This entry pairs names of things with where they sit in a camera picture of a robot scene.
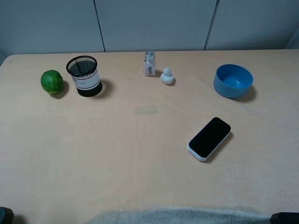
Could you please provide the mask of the black smartphone white case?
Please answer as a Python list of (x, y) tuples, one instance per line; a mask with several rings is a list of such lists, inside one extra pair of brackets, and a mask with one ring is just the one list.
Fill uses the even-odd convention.
[(231, 126), (214, 117), (187, 144), (187, 150), (199, 161), (206, 161), (224, 142), (231, 132)]

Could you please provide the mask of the small white duck figurine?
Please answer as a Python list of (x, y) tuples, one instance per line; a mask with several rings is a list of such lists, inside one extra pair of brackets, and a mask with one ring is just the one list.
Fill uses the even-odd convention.
[(174, 76), (171, 74), (171, 70), (166, 67), (163, 69), (160, 79), (164, 84), (171, 84), (174, 80)]

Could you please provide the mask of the green round fruit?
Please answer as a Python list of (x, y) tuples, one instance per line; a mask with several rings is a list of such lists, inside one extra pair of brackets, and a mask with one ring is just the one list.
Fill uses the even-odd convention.
[(48, 70), (41, 76), (41, 86), (48, 94), (58, 94), (64, 88), (64, 80), (56, 70)]

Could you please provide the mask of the black object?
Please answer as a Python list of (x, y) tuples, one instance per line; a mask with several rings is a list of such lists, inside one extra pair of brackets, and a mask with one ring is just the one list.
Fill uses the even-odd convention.
[(280, 212), (270, 218), (271, 224), (299, 224), (298, 212)]
[(0, 207), (0, 224), (11, 224), (14, 213), (11, 209)]

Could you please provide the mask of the clear glass shaker bottle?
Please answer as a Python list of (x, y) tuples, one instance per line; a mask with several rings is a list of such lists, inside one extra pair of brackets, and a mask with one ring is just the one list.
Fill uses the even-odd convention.
[(156, 75), (156, 60), (154, 51), (145, 52), (143, 72), (147, 77), (153, 77)]

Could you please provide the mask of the blue plastic bowl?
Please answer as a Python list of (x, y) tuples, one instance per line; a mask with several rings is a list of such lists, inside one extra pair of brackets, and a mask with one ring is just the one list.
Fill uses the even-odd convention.
[(214, 89), (223, 97), (240, 98), (254, 82), (252, 74), (242, 66), (224, 64), (215, 73)]

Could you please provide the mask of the black mesh pen holder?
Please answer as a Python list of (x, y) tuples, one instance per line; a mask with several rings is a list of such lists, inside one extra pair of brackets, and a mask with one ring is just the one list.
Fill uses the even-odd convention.
[(66, 70), (71, 75), (79, 95), (93, 97), (103, 88), (98, 73), (98, 63), (92, 56), (77, 56), (71, 59)]

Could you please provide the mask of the black object bottom right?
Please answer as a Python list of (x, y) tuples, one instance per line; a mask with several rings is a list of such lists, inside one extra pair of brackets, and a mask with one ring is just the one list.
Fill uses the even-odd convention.
[(299, 224), (298, 212), (280, 212), (270, 218), (271, 224)]

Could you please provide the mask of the black object bottom left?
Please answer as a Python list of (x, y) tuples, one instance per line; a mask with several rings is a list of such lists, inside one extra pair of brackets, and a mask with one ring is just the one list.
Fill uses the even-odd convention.
[(11, 224), (14, 213), (11, 209), (0, 207), (0, 224)]

